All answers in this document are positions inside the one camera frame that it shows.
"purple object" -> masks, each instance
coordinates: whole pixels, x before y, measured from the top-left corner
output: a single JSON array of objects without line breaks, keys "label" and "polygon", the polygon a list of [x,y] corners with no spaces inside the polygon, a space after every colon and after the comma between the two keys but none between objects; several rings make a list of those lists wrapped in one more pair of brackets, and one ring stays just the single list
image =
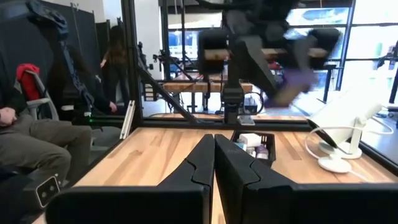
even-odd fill
[{"label": "purple object", "polygon": [[265,108],[287,108],[294,99],[303,92],[308,92],[312,85],[317,83],[314,71],[284,70],[284,81],[276,96],[264,102]]},{"label": "purple object", "polygon": [[268,149],[263,145],[256,147],[256,153],[262,153],[262,152],[268,152]]},{"label": "purple object", "polygon": [[268,159],[269,151],[265,146],[259,146],[256,148],[256,158],[258,159]]}]

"gray pants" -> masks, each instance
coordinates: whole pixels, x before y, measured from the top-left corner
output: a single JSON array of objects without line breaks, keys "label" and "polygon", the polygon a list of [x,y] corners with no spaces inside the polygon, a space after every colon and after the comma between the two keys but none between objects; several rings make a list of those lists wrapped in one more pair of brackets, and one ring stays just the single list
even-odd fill
[{"label": "gray pants", "polygon": [[88,165],[91,128],[22,115],[0,128],[0,164],[39,169],[44,177],[77,180]]}]

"window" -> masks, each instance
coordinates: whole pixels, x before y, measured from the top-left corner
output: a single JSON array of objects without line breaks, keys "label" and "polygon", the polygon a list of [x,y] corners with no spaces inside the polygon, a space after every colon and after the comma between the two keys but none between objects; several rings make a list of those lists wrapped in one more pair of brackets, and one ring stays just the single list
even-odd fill
[{"label": "window", "polygon": [[[344,34],[346,29],[345,28],[337,28],[341,33],[341,37],[339,42],[337,43],[335,51],[332,53],[331,57],[332,59],[339,59],[341,58],[341,52],[343,50],[343,41],[344,41]],[[297,39],[299,37],[306,36],[308,32],[312,30],[312,28],[294,28],[291,30],[288,30],[285,34],[285,38],[287,39]]]},{"label": "window", "polygon": [[185,52],[188,58],[196,60],[198,58],[198,35],[200,31],[186,31],[185,33]]},{"label": "window", "polygon": [[346,24],[348,11],[347,7],[293,9],[287,17],[287,22],[292,26]]},{"label": "window", "polygon": [[[206,14],[186,14],[185,28],[197,29],[205,27],[220,27],[222,20],[222,13],[206,13]],[[169,29],[181,29],[181,15],[169,15]]]},{"label": "window", "polygon": [[388,61],[378,69],[377,61],[348,61],[345,64],[341,89],[348,90],[363,81],[370,81],[387,101],[397,69],[398,63],[394,66]]},{"label": "window", "polygon": [[181,46],[181,32],[172,31],[169,32],[169,49],[170,56],[182,58],[182,46]]},{"label": "window", "polygon": [[[185,53],[191,60],[198,58],[198,34],[199,30],[185,31]],[[182,58],[181,31],[169,32],[169,49],[172,57]]]},{"label": "window", "polygon": [[347,58],[379,58],[398,40],[398,26],[353,27],[349,38]]},{"label": "window", "polygon": [[353,24],[398,22],[397,0],[356,1]]},{"label": "window", "polygon": [[[339,62],[328,62],[327,64],[339,66]],[[313,91],[323,91],[326,85],[326,75],[328,73],[327,70],[317,70],[315,73],[318,74],[318,83],[313,87]],[[338,70],[334,69],[331,71],[331,79],[330,79],[330,87],[329,91],[333,91],[336,89],[336,79],[338,75]]]}]

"black bin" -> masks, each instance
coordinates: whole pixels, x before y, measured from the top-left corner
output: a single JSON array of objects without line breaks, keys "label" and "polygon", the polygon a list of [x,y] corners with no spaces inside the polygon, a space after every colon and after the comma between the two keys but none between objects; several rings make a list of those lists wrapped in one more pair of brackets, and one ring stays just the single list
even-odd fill
[{"label": "black bin", "polygon": [[257,158],[257,160],[259,160],[268,167],[272,167],[272,163],[276,160],[275,136],[269,133],[256,133],[252,131],[235,131],[234,134],[232,135],[231,141],[236,142],[238,141],[240,134],[248,134],[248,133],[254,133],[261,137],[261,144],[265,145],[265,147],[268,149],[269,155],[268,159]]}]

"wooden tabletop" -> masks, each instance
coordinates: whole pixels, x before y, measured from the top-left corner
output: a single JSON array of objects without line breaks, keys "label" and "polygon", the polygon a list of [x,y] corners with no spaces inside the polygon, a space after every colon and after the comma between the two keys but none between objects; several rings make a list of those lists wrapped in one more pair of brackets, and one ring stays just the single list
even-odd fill
[{"label": "wooden tabletop", "polygon": [[[245,93],[249,93],[253,90],[253,85],[250,83],[241,83],[241,86]],[[169,92],[184,91],[190,93],[206,93],[207,83],[164,83],[163,88]],[[210,91],[212,93],[219,93],[221,91],[221,83],[211,83]]]},{"label": "wooden tabletop", "polygon": [[[189,72],[188,75],[190,75],[194,80],[199,78],[199,73],[198,72]],[[209,75],[210,80],[221,80],[221,74],[214,74],[214,75]],[[228,75],[223,74],[223,80],[227,80]],[[189,80],[189,78],[181,73],[179,76],[173,78],[173,80]]]},{"label": "wooden tabletop", "polygon": [[[195,80],[199,77],[199,73],[189,73],[189,75]],[[210,80],[221,80],[221,74],[210,75]],[[228,76],[223,75],[224,80],[227,80]],[[173,80],[189,80],[187,76],[181,74],[175,77]],[[253,85],[250,83],[242,83],[241,84],[245,93],[249,93],[253,90]],[[207,83],[199,82],[199,83],[164,83],[163,88],[166,91],[186,91],[191,93],[205,93],[207,92]],[[221,83],[211,83],[210,85],[211,92],[220,92],[221,91]]]},{"label": "wooden tabletop", "polygon": [[[307,133],[268,132],[275,134],[277,160],[272,168],[298,183],[356,183],[352,174],[332,174],[321,169],[316,159],[304,149]],[[223,134],[230,138],[232,130],[197,130],[139,128],[118,145],[76,186],[157,185],[188,156],[205,134]],[[309,147],[318,155],[319,138],[310,138]],[[398,178],[368,156],[350,161],[354,171],[371,182],[397,182]],[[41,216],[34,224],[44,224]],[[212,224],[224,224],[221,199],[215,181]]]}]

